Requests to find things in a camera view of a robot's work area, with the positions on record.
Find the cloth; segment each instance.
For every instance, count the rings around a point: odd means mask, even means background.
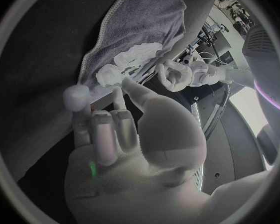
[[[117,0],[102,22],[96,46],[83,58],[78,83],[89,87],[91,102],[112,92],[113,86],[99,85],[96,73],[106,64],[114,65],[119,53],[142,43],[160,43],[162,50],[141,67],[145,70],[170,51],[185,33],[185,9],[183,0]],[[140,70],[133,73],[134,80]]]

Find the gray towel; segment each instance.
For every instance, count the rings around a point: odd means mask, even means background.
[[[83,58],[78,84],[87,85],[91,102],[112,92],[102,87],[95,74],[114,57],[134,45],[158,42],[163,45],[156,57],[140,67],[133,79],[138,80],[154,62],[170,51],[185,33],[183,0],[116,0],[105,16],[95,47]]]

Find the robotic hand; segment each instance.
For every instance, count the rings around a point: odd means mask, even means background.
[[[186,86],[212,85],[218,81],[230,84],[232,79],[227,78],[227,72],[232,70],[232,67],[226,65],[216,67],[202,61],[193,61],[192,55],[185,56],[183,64],[166,60],[164,64],[156,66],[158,79],[172,92],[181,91]]]
[[[209,198],[193,175],[206,158],[204,134],[176,101],[129,78],[122,86],[143,112],[139,136],[120,88],[110,113],[91,113],[86,86],[64,92],[76,147],[65,180],[69,209],[79,224],[188,223]]]

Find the green light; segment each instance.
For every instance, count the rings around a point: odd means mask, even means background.
[[[95,179],[97,177],[97,171],[96,171],[96,166],[94,161],[89,162],[89,167],[91,170],[92,178]]]

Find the purple light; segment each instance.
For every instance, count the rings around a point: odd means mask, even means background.
[[[272,101],[272,100],[268,97],[268,95],[267,95],[265,92],[263,92],[263,91],[261,90],[261,88],[259,87],[259,85],[256,83],[255,80],[254,80],[254,85],[255,85],[255,88],[257,89],[257,91],[258,91],[267,101],[269,101],[273,106],[275,106],[277,109],[280,110],[280,105],[279,105],[277,102]]]

